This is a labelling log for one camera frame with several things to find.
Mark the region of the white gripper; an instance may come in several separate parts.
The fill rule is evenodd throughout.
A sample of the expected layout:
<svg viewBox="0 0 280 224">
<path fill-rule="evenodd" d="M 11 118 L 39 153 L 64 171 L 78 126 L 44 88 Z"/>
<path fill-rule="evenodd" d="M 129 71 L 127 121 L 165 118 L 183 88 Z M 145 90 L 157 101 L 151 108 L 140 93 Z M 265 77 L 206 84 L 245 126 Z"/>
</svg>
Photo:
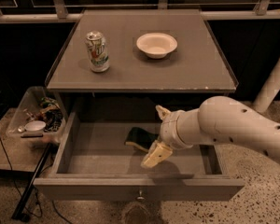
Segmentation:
<svg viewBox="0 0 280 224">
<path fill-rule="evenodd" d="M 159 118 L 162 120 L 159 133 L 162 142 L 154 141 L 152 143 L 148 154 L 146 154 L 141 162 L 141 166 L 144 168 L 153 168 L 166 160 L 173 154 L 173 149 L 191 148 L 191 145 L 186 145 L 182 141 L 177 132 L 177 121 L 182 111 L 171 112 L 161 105 L 156 105 L 155 108 Z"/>
</svg>

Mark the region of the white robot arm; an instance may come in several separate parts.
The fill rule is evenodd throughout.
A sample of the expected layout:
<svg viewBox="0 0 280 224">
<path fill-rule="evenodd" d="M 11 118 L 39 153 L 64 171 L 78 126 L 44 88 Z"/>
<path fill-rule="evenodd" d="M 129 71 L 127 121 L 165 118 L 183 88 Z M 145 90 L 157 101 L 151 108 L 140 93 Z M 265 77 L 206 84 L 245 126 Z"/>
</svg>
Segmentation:
<svg viewBox="0 0 280 224">
<path fill-rule="evenodd" d="M 154 167 L 178 149 L 223 143 L 250 148 L 280 164 L 280 123 L 262 116 L 279 91 L 280 58 L 251 107 L 226 96 L 211 97 L 190 111 L 158 105 L 160 135 L 142 165 Z"/>
</svg>

